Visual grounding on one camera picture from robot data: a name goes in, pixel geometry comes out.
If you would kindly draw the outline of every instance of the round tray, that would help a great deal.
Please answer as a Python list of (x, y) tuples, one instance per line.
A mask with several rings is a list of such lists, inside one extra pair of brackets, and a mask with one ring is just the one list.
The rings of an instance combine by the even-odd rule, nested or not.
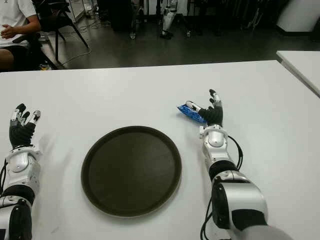
[(88, 199), (103, 212), (137, 217), (162, 206), (181, 179), (176, 145), (162, 132), (128, 126), (99, 139), (87, 153), (81, 170)]

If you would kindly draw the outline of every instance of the gray floor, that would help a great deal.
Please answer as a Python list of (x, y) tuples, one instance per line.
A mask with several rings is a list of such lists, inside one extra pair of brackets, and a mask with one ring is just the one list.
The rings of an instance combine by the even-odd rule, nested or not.
[[(202, 36), (186, 36), (182, 22), (175, 22), (171, 28), (171, 40), (159, 38), (159, 26), (149, 22), (140, 28), (135, 40), (128, 33), (114, 32), (108, 25), (95, 19), (83, 18), (78, 27), (90, 46), (91, 53), (80, 56), (59, 66), (63, 69), (94, 69), (119, 67), (144, 67), (163, 65), (206, 64), (241, 61), (275, 60), (277, 50), (319, 51), (320, 43), (309, 41), (307, 36), (283, 36), (274, 29), (225, 30), (220, 37), (205, 28)], [(88, 52), (72, 28), (61, 30), (66, 38), (59, 38), (59, 60), (61, 63)], [(55, 46), (53, 36), (49, 36)], [(49, 44), (44, 52), (54, 59), (54, 49)]]

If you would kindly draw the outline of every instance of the black cable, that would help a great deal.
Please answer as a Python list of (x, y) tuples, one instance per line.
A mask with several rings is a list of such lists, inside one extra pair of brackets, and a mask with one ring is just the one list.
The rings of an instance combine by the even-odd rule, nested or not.
[(228, 137), (234, 141), (236, 147), (238, 148), (238, 154), (239, 154), (239, 159), (238, 159), (238, 163), (236, 165), (236, 168), (238, 169), (238, 171), (240, 170), (241, 166), (242, 166), (242, 162), (243, 162), (243, 158), (244, 158), (244, 152), (242, 151), (240, 145), (237, 143), (237, 141), (230, 135), (228, 135)]
[(206, 217), (206, 219), (202, 225), (201, 232), (200, 232), (200, 239), (201, 240), (204, 240), (203, 234), (206, 229), (207, 222), (211, 219), (211, 217), (212, 217), (212, 212)]
[[(204, 221), (206, 221), (206, 219), (208, 218), (211, 201), (212, 201), (212, 198), (210, 197), (210, 200), (209, 200), (209, 203), (208, 203), (208, 207), (206, 208), (206, 213), (205, 213)], [(206, 240), (209, 240), (209, 238), (207, 237), (207, 234), (206, 234), (206, 226), (207, 226), (207, 224), (202, 225), (203, 235), (204, 235), (204, 238), (205, 238)]]
[(6, 180), (6, 176), (7, 176), (7, 165), (8, 165), (8, 162), (5, 159), (3, 167), (2, 167), (1, 172), (0, 172), (0, 195), (2, 195), (2, 193), (4, 191), (5, 180)]

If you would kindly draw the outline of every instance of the blue snack bag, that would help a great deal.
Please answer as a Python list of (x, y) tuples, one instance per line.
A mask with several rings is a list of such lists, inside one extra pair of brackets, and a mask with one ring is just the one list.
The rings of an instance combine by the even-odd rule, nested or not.
[(190, 107), (188, 107), (186, 104), (182, 106), (177, 107), (184, 115), (188, 116), (189, 118), (197, 121), (201, 124), (206, 124), (206, 120), (202, 116), (199, 115), (196, 111), (192, 110)]

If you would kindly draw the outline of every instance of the robotic arm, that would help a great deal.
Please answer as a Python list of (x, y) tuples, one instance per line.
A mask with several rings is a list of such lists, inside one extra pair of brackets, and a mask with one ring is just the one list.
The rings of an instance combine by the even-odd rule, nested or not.
[(260, 189), (239, 172), (231, 159), (228, 133), (223, 129), (223, 107), (219, 95), (210, 90), (213, 107), (204, 109), (191, 101), (186, 105), (207, 122), (200, 127), (205, 164), (212, 182), (212, 218), (226, 229), (232, 240), (292, 240), (286, 233), (268, 226), (268, 208)]
[(32, 238), (31, 210), (39, 191), (40, 151), (31, 145), (40, 111), (30, 112), (24, 104), (12, 114), (9, 138), (12, 150), (6, 156), (0, 173), (0, 240), (30, 240)]

